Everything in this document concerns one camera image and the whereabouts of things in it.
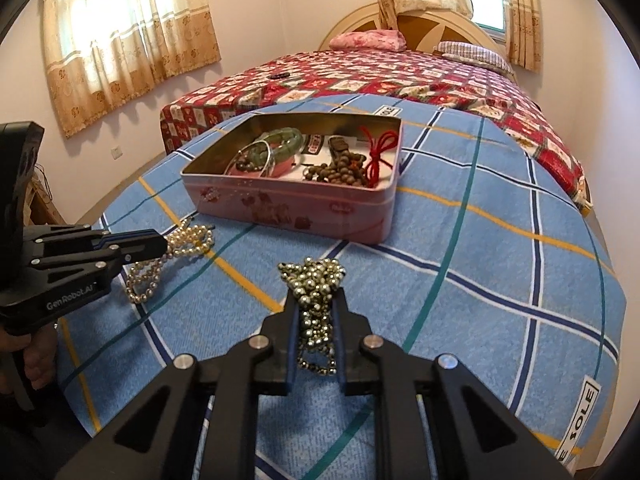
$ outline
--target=floor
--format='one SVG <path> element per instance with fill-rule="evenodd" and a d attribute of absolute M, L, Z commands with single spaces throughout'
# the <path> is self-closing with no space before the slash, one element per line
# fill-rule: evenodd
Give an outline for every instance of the floor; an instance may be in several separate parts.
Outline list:
<path fill-rule="evenodd" d="M 109 204 L 116 200 L 116 198 L 122 193 L 127 187 L 133 184 L 140 176 L 144 175 L 147 171 L 149 171 L 152 167 L 154 167 L 158 162 L 160 162 L 163 158 L 165 158 L 166 153 L 158 153 L 153 159 L 151 159 L 148 163 L 146 163 L 142 168 L 139 168 L 135 173 L 129 175 L 125 180 L 119 183 L 116 187 L 114 187 L 110 192 L 107 193 L 96 205 L 94 205 L 87 213 L 85 213 L 81 219 L 76 222 L 77 224 L 95 224 L 100 218 L 100 215 L 104 213 Z"/>

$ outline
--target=wooden furniture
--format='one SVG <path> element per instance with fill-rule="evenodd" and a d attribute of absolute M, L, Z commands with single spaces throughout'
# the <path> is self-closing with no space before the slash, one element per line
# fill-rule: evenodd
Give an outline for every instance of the wooden furniture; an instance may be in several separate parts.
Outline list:
<path fill-rule="evenodd" d="M 23 218 L 25 225 L 63 225 L 66 223 L 42 187 L 40 179 L 35 175 L 27 188 Z"/>
<path fill-rule="evenodd" d="M 344 32 L 380 28 L 378 4 L 369 4 L 349 13 L 329 31 L 319 50 L 327 50 L 329 41 Z M 496 43 L 482 28 L 452 10 L 411 10 L 398 16 L 398 28 L 409 50 L 431 53 L 441 41 L 463 41 L 484 46 L 505 55 L 503 45 Z"/>

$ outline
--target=red patterned bedspread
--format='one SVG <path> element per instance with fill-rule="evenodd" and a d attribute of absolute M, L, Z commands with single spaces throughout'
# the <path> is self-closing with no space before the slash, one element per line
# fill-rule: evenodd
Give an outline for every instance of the red patterned bedspread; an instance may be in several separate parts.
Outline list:
<path fill-rule="evenodd" d="M 309 52 L 222 78 L 162 109 L 166 152 L 248 110 L 345 93 L 396 96 L 488 117 L 558 181 L 584 214 L 591 208 L 580 163 L 516 84 L 421 52 Z"/>

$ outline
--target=pillow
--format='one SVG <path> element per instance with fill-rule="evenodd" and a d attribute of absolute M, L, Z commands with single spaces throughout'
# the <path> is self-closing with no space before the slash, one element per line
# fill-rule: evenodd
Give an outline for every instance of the pillow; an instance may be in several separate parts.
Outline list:
<path fill-rule="evenodd" d="M 440 54 L 440 55 L 444 59 L 450 59 L 450 60 L 456 61 L 458 63 L 464 63 L 466 65 L 478 66 L 478 67 L 484 68 L 486 70 L 491 70 L 491 72 L 495 72 L 495 73 L 507 78 L 509 81 L 516 83 L 516 77 L 513 74 L 513 72 L 507 72 L 506 70 L 498 68 L 497 66 L 494 66 L 492 64 L 485 63 L 484 61 L 477 61 L 475 59 L 470 59 L 468 57 L 456 56 L 456 54 Z"/>
<path fill-rule="evenodd" d="M 329 42 L 332 50 L 358 50 L 375 48 L 390 52 L 406 50 L 406 40 L 399 30 L 366 30 L 365 32 L 345 32 Z"/>
<path fill-rule="evenodd" d="M 483 46 L 462 43 L 461 41 L 441 41 L 433 50 L 433 53 L 437 56 L 459 61 L 460 63 L 480 66 L 488 70 L 496 68 L 498 70 L 494 70 L 494 72 L 515 81 L 515 73 L 511 65 L 500 54 Z"/>

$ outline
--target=blue plaid bedsheet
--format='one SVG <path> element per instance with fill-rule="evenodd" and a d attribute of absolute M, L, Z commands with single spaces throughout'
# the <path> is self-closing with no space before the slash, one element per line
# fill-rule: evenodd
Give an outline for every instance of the blue plaid bedsheet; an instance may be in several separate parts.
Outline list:
<path fill-rule="evenodd" d="M 551 450 L 585 376 L 602 390 L 574 455 L 614 387 L 625 298 L 606 252 L 555 180 L 489 120 L 389 97 L 338 95 L 251 113 L 381 112 L 404 121 L 394 225 L 380 245 L 196 216 L 214 252 L 172 262 L 132 306 L 123 279 L 61 322 L 59 381 L 95 434 L 173 357 L 226 352 L 279 309 L 278 262 L 337 257 L 350 309 L 428 358 L 452 352 Z M 168 233 L 193 213 L 180 170 L 244 116 L 169 155 L 102 215 L 112 232 Z M 368 399 L 298 373 L 289 397 L 260 400 L 256 478 L 373 479 Z"/>

